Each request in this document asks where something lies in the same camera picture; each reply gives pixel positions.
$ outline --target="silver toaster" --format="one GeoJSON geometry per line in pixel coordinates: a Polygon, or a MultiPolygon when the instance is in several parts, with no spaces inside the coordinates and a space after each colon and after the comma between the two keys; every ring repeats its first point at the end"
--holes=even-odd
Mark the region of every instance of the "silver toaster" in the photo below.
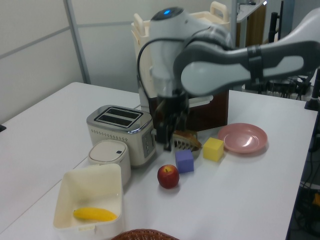
{"type": "Polygon", "coordinates": [[[122,106],[106,105],[86,119],[92,144],[112,139],[126,143],[130,164],[145,164],[156,152],[152,117],[148,112],[122,106]]]}

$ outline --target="red apple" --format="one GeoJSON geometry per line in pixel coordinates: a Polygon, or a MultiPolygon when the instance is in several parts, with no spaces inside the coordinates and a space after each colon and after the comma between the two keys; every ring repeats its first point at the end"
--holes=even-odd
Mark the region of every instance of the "red apple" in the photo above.
{"type": "Polygon", "coordinates": [[[165,189],[174,188],[180,179],[178,169],[170,164],[160,167],[157,176],[159,184],[165,189]]]}

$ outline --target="plate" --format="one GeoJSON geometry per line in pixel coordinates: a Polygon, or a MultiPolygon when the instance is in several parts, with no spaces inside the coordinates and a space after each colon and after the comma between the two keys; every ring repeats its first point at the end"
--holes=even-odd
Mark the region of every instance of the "plate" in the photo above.
{"type": "Polygon", "coordinates": [[[218,138],[224,142],[226,149],[242,154],[259,151],[268,141],[265,131],[247,123],[233,123],[223,127],[218,138]]]}

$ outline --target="banana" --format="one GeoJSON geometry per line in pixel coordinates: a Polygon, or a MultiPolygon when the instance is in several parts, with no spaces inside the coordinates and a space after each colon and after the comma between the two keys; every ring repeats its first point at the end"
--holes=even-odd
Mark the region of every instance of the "banana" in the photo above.
{"type": "Polygon", "coordinates": [[[73,211],[73,216],[84,220],[97,220],[101,222],[115,220],[118,216],[113,212],[97,207],[81,207],[73,211]]]}

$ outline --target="white basket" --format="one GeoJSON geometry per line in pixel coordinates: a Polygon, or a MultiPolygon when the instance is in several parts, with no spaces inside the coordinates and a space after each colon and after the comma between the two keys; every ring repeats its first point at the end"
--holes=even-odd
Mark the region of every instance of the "white basket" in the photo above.
{"type": "Polygon", "coordinates": [[[226,29],[230,30],[230,20],[229,20],[229,12],[227,6],[219,3],[217,1],[213,1],[210,6],[210,12],[201,11],[191,13],[190,15],[194,16],[197,19],[206,21],[212,24],[219,24],[224,26],[226,29]]]}
{"type": "Polygon", "coordinates": [[[124,231],[123,189],[118,164],[94,165],[67,172],[61,182],[53,226],[61,240],[109,240],[124,231]],[[107,209],[113,221],[78,220],[74,210],[107,209]]]}

